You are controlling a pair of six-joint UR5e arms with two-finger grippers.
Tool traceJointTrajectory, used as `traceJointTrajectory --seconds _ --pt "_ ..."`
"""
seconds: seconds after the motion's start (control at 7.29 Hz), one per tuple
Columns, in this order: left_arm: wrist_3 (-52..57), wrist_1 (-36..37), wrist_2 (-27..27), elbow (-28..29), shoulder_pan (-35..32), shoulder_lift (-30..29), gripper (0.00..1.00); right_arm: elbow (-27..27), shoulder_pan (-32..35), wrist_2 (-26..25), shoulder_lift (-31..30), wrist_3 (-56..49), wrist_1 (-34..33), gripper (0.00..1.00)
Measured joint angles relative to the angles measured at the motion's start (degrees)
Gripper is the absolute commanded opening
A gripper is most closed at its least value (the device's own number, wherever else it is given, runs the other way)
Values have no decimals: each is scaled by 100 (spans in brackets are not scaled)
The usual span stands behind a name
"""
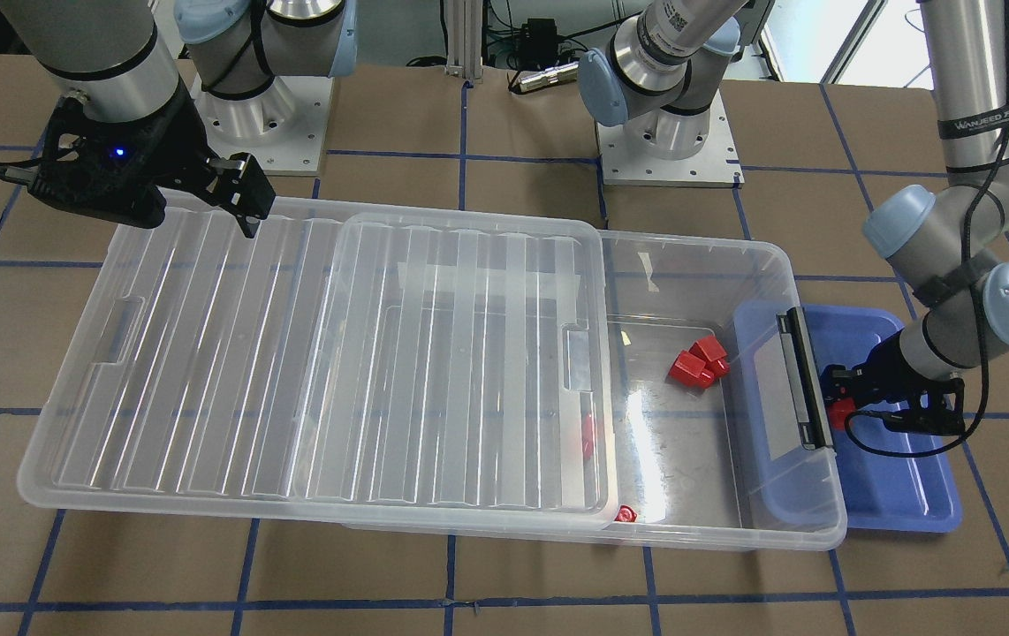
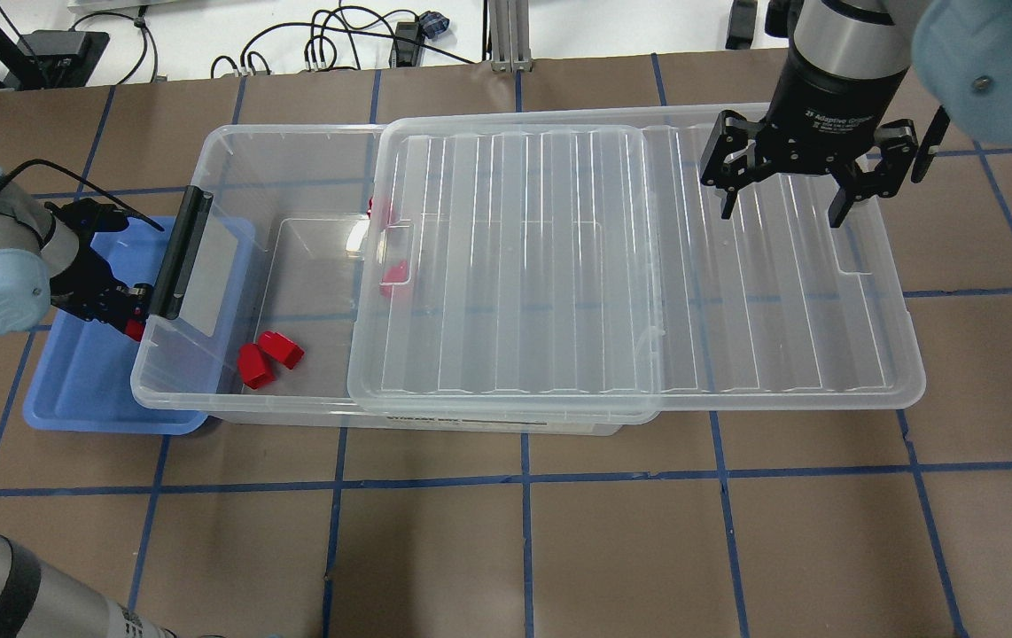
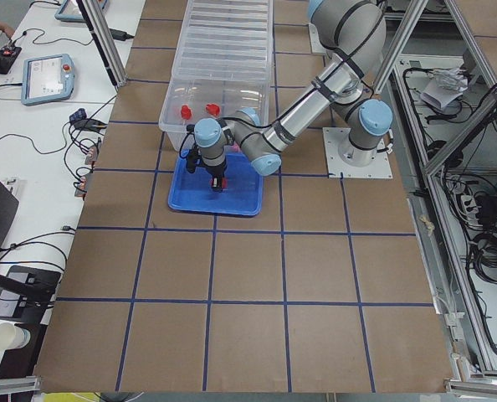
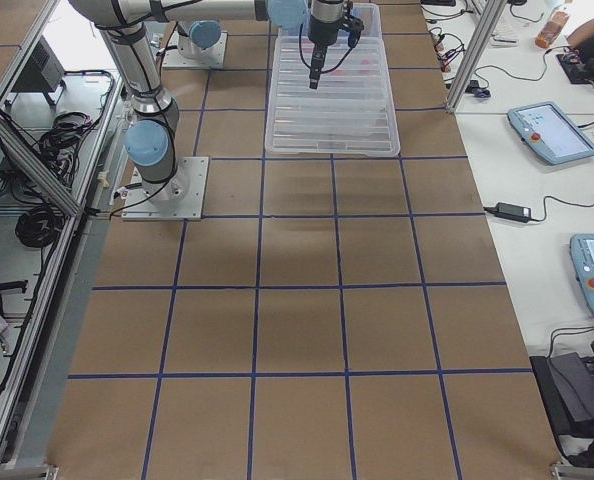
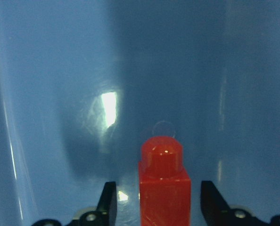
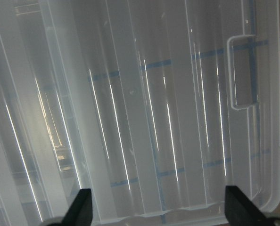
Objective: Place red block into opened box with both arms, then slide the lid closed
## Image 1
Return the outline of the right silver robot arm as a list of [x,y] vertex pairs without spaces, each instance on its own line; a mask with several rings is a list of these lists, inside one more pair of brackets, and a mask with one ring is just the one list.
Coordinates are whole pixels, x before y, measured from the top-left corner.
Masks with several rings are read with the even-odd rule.
[[166,189],[225,210],[253,238],[276,194],[250,152],[293,125],[287,77],[351,75],[355,1],[178,1],[194,100],[142,1],[0,1],[57,82],[39,156],[0,180],[61,212],[133,228],[164,221]]

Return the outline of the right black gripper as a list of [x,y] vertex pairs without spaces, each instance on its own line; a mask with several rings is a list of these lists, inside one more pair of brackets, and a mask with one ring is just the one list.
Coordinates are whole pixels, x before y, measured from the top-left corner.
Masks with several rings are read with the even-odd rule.
[[183,84],[157,112],[130,122],[89,119],[77,98],[63,97],[27,191],[61,212],[144,229],[165,218],[162,186],[205,193],[253,240],[273,208],[273,185],[254,154],[215,156]]

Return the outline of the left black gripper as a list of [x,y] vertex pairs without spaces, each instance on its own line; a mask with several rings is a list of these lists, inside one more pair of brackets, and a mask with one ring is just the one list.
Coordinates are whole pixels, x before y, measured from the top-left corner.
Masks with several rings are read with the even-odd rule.
[[893,432],[924,435],[961,435],[966,430],[964,380],[948,374],[931,379],[913,370],[898,341],[883,341],[855,367],[823,368],[823,405],[840,398],[854,399],[857,408],[876,403],[907,405],[885,426]]

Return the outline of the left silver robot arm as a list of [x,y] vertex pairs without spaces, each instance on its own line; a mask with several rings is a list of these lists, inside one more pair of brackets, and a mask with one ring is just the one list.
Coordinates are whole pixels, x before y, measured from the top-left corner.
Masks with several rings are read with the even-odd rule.
[[[869,214],[861,232],[908,282],[925,313],[876,344],[855,367],[821,372],[827,412],[840,429],[873,404],[895,432],[961,437],[962,375],[981,376],[1009,352],[1009,261],[989,249],[1009,231],[1009,1],[920,4],[934,81],[937,137],[948,185],[901,189]],[[579,93],[604,126],[662,114],[705,119],[739,47],[739,1],[654,1],[618,25],[605,47],[579,60]]]

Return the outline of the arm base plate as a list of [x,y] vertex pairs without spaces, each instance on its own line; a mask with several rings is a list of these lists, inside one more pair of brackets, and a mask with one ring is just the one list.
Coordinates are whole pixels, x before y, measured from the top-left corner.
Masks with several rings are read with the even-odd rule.
[[605,184],[702,186],[746,184],[722,93],[691,117],[664,110],[624,125],[595,125]]
[[190,95],[218,155],[247,152],[268,176],[317,177],[334,87],[332,78],[278,77],[265,93],[233,101],[202,92],[194,77]]

